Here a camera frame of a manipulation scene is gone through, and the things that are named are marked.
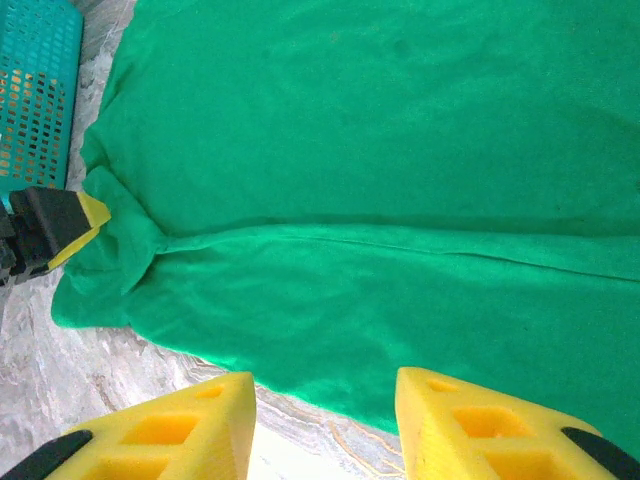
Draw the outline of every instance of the table surface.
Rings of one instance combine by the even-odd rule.
[[[85,174],[83,133],[97,117],[135,0],[72,3],[85,16],[67,184],[77,190]],[[77,423],[224,373],[130,329],[58,328],[50,311],[62,274],[0,291],[0,473]],[[257,397],[250,479],[404,478],[396,436],[262,387]]]

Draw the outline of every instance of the yellow 3d printed part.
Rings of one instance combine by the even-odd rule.
[[[78,425],[93,438],[47,480],[246,478],[253,377],[229,374]]]
[[[400,369],[396,417],[409,480],[617,478],[561,431],[585,422],[429,370]]]

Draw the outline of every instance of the black rubber tip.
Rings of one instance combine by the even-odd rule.
[[[562,433],[618,480],[640,480],[640,463],[609,440],[579,428],[565,427]]]
[[[0,480],[44,480],[92,438],[89,430],[78,430],[51,440],[5,473]]]

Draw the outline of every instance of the green cloth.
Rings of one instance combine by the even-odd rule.
[[[395,430],[422,366],[640,456],[640,2],[138,0],[55,321]]]

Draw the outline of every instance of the teal plastic basket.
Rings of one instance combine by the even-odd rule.
[[[66,0],[0,0],[0,195],[64,188],[82,23]]]

